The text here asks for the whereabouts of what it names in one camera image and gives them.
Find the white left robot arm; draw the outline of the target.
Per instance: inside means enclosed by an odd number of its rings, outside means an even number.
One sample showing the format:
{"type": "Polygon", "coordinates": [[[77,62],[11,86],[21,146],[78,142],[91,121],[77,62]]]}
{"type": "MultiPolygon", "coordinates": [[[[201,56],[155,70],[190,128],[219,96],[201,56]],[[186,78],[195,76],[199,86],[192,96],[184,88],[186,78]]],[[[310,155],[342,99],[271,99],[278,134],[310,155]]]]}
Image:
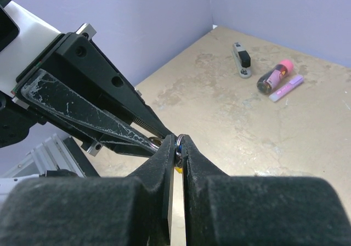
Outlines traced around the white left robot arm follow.
{"type": "Polygon", "coordinates": [[[152,156],[170,135],[138,91],[93,42],[83,24],[61,33],[14,2],[1,0],[1,146],[51,123],[95,155],[102,147],[152,156]]]}

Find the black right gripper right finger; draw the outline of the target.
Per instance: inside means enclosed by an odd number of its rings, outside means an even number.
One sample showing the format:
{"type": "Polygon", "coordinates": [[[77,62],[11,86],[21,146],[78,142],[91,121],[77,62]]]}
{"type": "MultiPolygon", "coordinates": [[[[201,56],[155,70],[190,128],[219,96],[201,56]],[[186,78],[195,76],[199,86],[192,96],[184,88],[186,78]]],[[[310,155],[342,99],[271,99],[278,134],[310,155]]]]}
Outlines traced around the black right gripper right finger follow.
{"type": "Polygon", "coordinates": [[[229,176],[182,139],[187,245],[350,245],[350,221],[324,179],[229,176]]]}

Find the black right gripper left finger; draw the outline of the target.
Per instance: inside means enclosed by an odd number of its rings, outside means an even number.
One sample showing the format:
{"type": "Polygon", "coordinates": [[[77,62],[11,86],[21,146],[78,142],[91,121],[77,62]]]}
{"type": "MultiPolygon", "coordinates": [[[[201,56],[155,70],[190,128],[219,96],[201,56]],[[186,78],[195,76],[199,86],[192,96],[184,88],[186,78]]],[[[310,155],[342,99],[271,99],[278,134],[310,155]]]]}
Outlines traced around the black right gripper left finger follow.
{"type": "Polygon", "coordinates": [[[169,245],[175,141],[126,177],[20,182],[1,208],[1,245],[169,245]]]}

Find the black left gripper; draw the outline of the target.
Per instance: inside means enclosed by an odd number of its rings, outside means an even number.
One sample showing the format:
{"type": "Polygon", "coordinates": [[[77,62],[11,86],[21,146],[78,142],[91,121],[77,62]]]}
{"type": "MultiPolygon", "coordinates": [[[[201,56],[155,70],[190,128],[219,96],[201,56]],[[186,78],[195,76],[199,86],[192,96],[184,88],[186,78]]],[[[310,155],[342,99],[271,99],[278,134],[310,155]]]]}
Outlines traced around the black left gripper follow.
{"type": "Polygon", "coordinates": [[[130,125],[160,138],[171,131],[88,36],[60,34],[16,78],[11,143],[25,139],[35,124],[49,122],[89,152],[107,147],[124,155],[155,154],[158,147],[130,125]]]}

